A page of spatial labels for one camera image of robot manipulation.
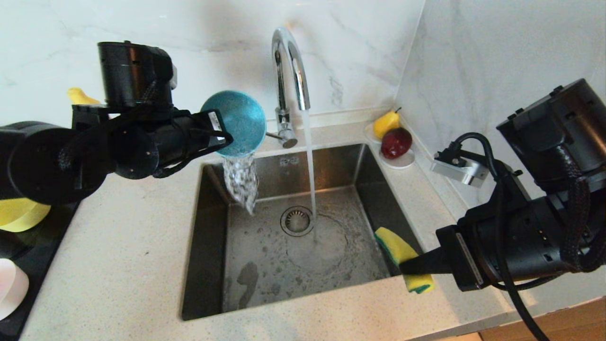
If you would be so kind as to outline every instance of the teal bowl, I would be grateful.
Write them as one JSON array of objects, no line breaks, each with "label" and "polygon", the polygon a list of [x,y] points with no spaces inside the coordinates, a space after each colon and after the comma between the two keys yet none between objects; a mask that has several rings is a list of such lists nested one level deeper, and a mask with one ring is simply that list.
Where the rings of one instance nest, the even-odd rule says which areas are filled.
[{"label": "teal bowl", "polygon": [[263,108],[244,92],[226,90],[212,95],[202,105],[202,111],[217,109],[233,142],[219,149],[225,157],[244,157],[254,152],[265,138],[267,123]]}]

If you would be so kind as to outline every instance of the marble wall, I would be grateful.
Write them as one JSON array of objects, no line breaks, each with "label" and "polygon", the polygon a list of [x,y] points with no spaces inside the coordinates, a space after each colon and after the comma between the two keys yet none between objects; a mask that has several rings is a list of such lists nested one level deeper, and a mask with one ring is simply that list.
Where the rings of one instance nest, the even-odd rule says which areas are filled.
[{"label": "marble wall", "polygon": [[311,114],[391,106],[425,0],[3,0],[0,126],[69,126],[69,87],[104,97],[96,43],[165,49],[179,69],[173,101],[199,110],[225,89],[274,117],[271,36],[288,25],[307,71]]},{"label": "marble wall", "polygon": [[[495,127],[578,78],[606,101],[606,1],[427,0],[396,102],[430,155],[476,131],[497,158],[525,170]],[[543,195],[528,174],[522,182]],[[494,183],[454,186],[476,206]]]}]

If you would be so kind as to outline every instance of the stainless steel sink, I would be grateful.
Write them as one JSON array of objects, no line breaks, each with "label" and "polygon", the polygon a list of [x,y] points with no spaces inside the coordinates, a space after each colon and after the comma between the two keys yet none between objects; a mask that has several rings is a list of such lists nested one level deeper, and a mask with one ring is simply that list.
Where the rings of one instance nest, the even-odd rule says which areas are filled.
[{"label": "stainless steel sink", "polygon": [[313,223],[304,152],[256,159],[254,216],[229,196],[220,164],[203,167],[184,320],[399,275],[373,236],[381,226],[421,251],[368,146],[314,150],[313,161]]}]

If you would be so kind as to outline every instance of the sink drain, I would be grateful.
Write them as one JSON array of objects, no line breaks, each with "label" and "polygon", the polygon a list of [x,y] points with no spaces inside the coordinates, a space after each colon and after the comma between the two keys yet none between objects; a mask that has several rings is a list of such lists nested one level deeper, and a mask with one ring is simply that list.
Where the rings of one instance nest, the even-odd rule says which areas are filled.
[{"label": "sink drain", "polygon": [[293,206],[282,213],[280,225],[293,237],[306,235],[313,229],[311,211],[303,206]]}]

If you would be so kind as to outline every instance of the red apple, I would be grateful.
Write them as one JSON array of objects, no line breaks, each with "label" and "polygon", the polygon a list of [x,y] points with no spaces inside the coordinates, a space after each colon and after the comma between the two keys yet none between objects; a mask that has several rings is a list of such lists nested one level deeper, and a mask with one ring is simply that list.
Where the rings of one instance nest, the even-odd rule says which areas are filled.
[{"label": "red apple", "polygon": [[385,158],[395,159],[408,152],[413,144],[413,137],[404,128],[389,130],[383,136],[381,153]]}]

